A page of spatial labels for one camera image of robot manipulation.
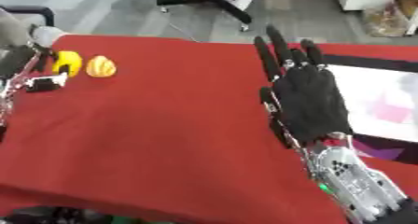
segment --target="gray floor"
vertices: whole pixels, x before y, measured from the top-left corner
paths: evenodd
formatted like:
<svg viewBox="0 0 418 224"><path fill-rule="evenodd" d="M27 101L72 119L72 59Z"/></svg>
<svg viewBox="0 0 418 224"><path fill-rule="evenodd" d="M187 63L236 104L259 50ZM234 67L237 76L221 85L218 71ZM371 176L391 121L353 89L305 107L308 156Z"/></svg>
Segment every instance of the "gray floor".
<svg viewBox="0 0 418 224"><path fill-rule="evenodd" d="M289 41L310 37L322 43L418 45L418 35L370 37L359 14L341 13L336 0L255 0L248 9L255 21L246 33L239 32L240 23L234 18L210 5L175 6L164 14L155 0L0 0L0 4L51 7L57 26L77 34L192 36L202 42L250 43L272 23Z"/></svg>

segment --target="robotic arm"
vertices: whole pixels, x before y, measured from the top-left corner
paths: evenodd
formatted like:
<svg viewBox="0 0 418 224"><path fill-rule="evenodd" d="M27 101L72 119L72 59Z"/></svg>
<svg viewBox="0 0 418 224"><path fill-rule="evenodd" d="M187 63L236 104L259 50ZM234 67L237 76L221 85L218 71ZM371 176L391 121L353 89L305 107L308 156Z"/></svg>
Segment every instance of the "robotic arm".
<svg viewBox="0 0 418 224"><path fill-rule="evenodd" d="M348 111L320 49L289 49L267 27L275 57L261 37L255 46L271 87L260 89L270 127L286 148L300 154L310 179L327 193L352 224L418 224L418 208L383 172L355 154Z"/></svg>
<svg viewBox="0 0 418 224"><path fill-rule="evenodd" d="M7 129L7 116L13 108L16 92L53 91L64 86L81 67L81 58L72 51L54 52L37 45L26 28L0 8L0 141ZM53 76L39 76L48 58Z"/></svg>

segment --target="yellow toy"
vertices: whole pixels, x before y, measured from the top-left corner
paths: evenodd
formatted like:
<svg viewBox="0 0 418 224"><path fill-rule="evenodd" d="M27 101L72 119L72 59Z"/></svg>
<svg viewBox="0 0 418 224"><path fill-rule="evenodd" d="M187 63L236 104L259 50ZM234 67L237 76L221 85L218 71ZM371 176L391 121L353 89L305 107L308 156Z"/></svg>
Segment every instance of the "yellow toy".
<svg viewBox="0 0 418 224"><path fill-rule="evenodd" d="M52 73L60 74L60 68L66 65L69 69L68 76L75 77L81 69L82 64L82 59L78 53L74 51L58 51L56 53L55 64L52 65Z"/></svg>
<svg viewBox="0 0 418 224"><path fill-rule="evenodd" d="M111 77L115 75L115 64L105 56L96 56L87 64L86 72L91 77Z"/></svg>

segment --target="finger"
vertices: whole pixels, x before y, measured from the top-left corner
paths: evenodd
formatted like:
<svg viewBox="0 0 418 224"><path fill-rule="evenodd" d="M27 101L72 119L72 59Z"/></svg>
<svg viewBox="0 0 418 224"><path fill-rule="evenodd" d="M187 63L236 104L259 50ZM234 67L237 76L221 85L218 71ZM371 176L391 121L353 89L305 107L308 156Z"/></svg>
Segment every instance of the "finger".
<svg viewBox="0 0 418 224"><path fill-rule="evenodd" d="M300 49L291 49L293 61L296 66L305 66L309 64L309 59Z"/></svg>
<svg viewBox="0 0 418 224"><path fill-rule="evenodd" d="M263 38L257 36L254 39L254 45L256 46L258 55L263 63L263 68L267 75L267 79L270 82L274 82L277 78L282 76L277 62L274 60L274 57L272 56L272 53L270 52Z"/></svg>
<svg viewBox="0 0 418 224"><path fill-rule="evenodd" d="M319 69L326 67L324 56L322 55L321 50L315 45L313 41L304 39L300 42L300 44L305 49L313 65L316 65L316 67Z"/></svg>
<svg viewBox="0 0 418 224"><path fill-rule="evenodd" d="M274 45L277 61L282 64L285 69L293 67L295 64L292 61L292 53L282 35L272 25L268 25L266 31Z"/></svg>

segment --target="red table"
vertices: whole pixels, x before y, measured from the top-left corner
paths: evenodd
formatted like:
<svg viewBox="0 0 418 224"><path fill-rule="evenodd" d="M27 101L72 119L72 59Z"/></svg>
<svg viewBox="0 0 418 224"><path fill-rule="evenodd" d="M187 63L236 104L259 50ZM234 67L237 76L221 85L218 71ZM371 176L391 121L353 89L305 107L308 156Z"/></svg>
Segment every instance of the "red table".
<svg viewBox="0 0 418 224"><path fill-rule="evenodd" d="M63 37L56 49L105 55L59 91L22 93L0 146L3 207L34 203L186 223L344 223L268 128L250 45ZM324 45L327 53L417 60L418 48ZM418 167L367 160L418 199Z"/></svg>

